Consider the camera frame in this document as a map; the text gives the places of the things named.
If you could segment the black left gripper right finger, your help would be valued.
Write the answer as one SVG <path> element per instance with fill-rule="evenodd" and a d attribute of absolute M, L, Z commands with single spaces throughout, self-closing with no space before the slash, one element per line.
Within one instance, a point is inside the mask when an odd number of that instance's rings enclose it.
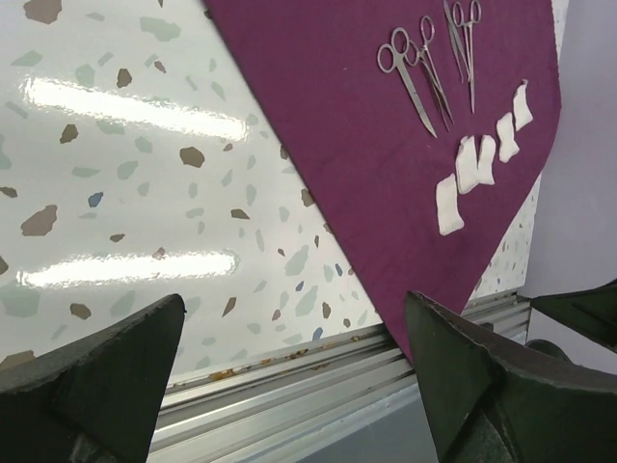
<path fill-rule="evenodd" d="M 613 462 L 616 378 L 531 349 L 418 292 L 412 363 L 442 462 Z"/>

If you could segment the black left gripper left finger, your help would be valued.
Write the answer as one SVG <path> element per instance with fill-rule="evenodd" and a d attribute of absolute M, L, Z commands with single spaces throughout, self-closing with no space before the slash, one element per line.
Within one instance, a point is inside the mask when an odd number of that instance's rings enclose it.
<path fill-rule="evenodd" d="M 2 461 L 146 461 L 185 314 L 171 294 L 42 356 L 6 357 Z"/>

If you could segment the steel hemostat forceps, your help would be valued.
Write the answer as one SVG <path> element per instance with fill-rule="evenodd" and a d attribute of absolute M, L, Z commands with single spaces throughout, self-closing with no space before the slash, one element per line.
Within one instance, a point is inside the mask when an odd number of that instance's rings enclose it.
<path fill-rule="evenodd" d="M 425 74 L 430 82 L 433 90 L 434 99 L 440 110 L 443 124 L 446 130 L 449 130 L 448 123 L 454 123 L 451 109 L 445 95 L 445 91 L 441 80 L 438 76 L 429 45 L 435 37 L 435 26 L 432 18 L 429 15 L 424 15 L 419 22 L 419 31 L 422 38 L 422 44 L 417 45 L 414 41 L 409 40 L 410 47 L 413 49 L 414 58 L 412 65 L 416 66 L 421 63 L 424 67 Z"/>
<path fill-rule="evenodd" d="M 480 22 L 482 9 L 479 0 L 471 0 L 469 11 L 466 13 L 460 2 L 455 2 L 452 7 L 454 25 L 461 29 L 464 34 L 466 64 L 469 80 L 470 110 L 475 112 L 475 72 L 473 52 L 473 26 Z"/>

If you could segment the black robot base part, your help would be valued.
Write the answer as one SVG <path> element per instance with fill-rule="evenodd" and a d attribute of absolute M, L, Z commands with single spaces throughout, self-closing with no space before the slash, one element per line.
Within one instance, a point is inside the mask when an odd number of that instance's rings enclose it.
<path fill-rule="evenodd" d="M 529 305 L 590 341 L 616 351 L 615 280 L 596 288 L 534 297 Z"/>

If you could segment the steel surgical scissors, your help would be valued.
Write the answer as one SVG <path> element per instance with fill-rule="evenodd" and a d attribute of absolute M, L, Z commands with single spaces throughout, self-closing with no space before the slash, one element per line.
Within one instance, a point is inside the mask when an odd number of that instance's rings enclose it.
<path fill-rule="evenodd" d="M 436 138 L 435 128 L 421 102 L 409 72 L 409 67 L 412 65 L 409 55 L 411 50 L 409 33 L 405 28 L 397 27 L 392 30 L 389 41 L 379 46 L 376 56 L 377 66 L 383 73 L 394 71 L 398 73 L 420 121 L 428 133 Z"/>

